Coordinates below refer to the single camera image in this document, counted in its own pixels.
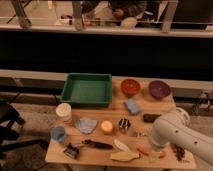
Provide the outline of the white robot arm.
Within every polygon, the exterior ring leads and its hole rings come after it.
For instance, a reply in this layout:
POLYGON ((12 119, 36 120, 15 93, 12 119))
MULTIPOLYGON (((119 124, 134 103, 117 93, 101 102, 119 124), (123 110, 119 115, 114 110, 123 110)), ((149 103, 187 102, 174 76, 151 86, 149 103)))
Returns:
POLYGON ((189 128, 189 124, 189 114, 180 107, 161 115, 153 122, 149 133, 152 148, 161 150, 173 143, 213 165, 213 137, 189 128))

